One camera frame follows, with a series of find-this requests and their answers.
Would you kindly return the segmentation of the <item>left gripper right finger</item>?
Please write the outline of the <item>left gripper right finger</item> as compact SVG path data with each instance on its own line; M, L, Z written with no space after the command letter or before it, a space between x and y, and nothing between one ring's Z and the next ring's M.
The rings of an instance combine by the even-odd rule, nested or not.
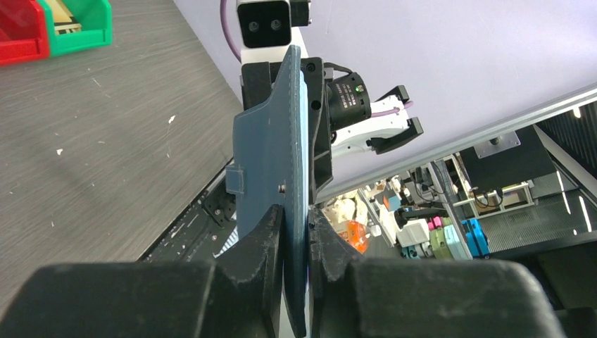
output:
M500 260L366 258L308 216L313 337L564 337L541 285Z

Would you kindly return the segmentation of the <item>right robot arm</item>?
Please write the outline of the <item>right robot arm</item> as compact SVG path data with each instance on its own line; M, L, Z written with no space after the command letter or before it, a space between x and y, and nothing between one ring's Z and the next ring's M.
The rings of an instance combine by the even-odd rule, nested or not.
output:
M372 100L362 77L346 67L312 57L301 60L301 72L308 100L310 203L332 181L333 160L385 154L423 133L420 121L407 114L410 97L403 85Z

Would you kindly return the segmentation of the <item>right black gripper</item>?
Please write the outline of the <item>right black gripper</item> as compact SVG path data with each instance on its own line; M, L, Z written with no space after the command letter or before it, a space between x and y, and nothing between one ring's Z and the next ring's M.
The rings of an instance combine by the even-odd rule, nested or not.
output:
M244 109L257 106L269 97L280 67L280 62L247 63L241 67ZM309 202L316 204L318 193L333 180L327 83L321 58L303 58L301 71L308 98Z

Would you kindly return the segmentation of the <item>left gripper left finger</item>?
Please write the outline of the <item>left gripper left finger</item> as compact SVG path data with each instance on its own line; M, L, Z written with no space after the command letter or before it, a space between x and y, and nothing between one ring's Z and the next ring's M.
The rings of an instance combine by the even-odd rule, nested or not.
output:
M38 269L1 320L2 337L276 337L284 209L215 259Z

